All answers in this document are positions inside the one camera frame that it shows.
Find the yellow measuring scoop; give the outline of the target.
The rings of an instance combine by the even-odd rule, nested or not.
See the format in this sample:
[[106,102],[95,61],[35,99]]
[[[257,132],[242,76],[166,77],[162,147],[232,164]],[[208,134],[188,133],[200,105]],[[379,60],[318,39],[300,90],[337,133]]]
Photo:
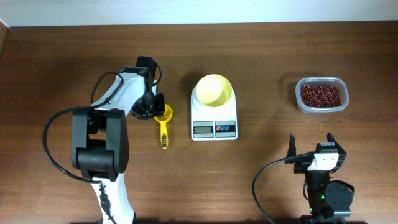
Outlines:
[[160,124],[160,143],[162,149],[167,149],[169,146],[169,135],[167,131],[167,123],[172,119],[173,110],[165,104],[165,112],[163,116],[156,116],[154,119]]

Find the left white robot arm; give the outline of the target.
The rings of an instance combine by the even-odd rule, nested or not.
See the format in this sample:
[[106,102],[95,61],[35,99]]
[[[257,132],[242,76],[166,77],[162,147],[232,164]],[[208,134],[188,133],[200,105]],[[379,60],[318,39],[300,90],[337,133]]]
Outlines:
[[115,81],[89,109],[73,112],[72,165],[91,182],[103,218],[101,223],[134,223],[124,172],[129,161],[126,118],[147,120],[163,116],[165,103],[158,92],[157,62],[140,56],[134,66],[115,72]]

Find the red beans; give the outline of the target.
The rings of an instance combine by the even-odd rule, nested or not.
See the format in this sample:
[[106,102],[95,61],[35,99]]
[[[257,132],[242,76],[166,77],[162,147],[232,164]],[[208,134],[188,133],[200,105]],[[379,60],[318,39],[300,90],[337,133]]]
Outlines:
[[303,103],[309,107],[331,108],[341,106],[340,92],[333,85],[304,85],[300,87]]

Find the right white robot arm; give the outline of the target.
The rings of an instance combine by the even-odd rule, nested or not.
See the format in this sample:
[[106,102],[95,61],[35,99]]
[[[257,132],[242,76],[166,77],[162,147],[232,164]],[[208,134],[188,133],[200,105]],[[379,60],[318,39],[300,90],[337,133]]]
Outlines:
[[304,174],[303,194],[310,214],[300,217],[300,223],[344,223],[351,215],[355,188],[342,180],[332,180],[345,161],[346,151],[328,133],[327,142],[316,145],[312,152],[297,154],[295,137],[290,135],[286,163],[293,164],[294,174]]

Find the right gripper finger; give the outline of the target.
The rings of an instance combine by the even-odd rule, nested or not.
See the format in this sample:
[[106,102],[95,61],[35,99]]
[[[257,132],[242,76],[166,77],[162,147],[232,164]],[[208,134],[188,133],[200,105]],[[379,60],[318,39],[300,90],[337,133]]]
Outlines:
[[297,149],[296,149],[296,145],[295,145],[295,137],[293,134],[290,134],[289,146],[288,146],[286,158],[294,157],[296,155],[297,155]]
[[332,133],[328,133],[326,135],[327,141],[329,143],[333,143],[335,146],[335,149],[338,151],[338,154],[346,154],[346,151],[337,143],[337,141],[334,139]]

